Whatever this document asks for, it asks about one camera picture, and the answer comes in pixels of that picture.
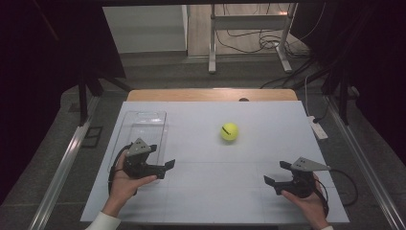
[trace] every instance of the tennis ball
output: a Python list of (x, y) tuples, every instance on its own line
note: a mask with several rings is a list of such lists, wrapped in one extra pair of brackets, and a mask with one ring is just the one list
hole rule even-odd
[(226, 123), (221, 127), (221, 137), (226, 141), (234, 141), (238, 136), (238, 126), (234, 123)]

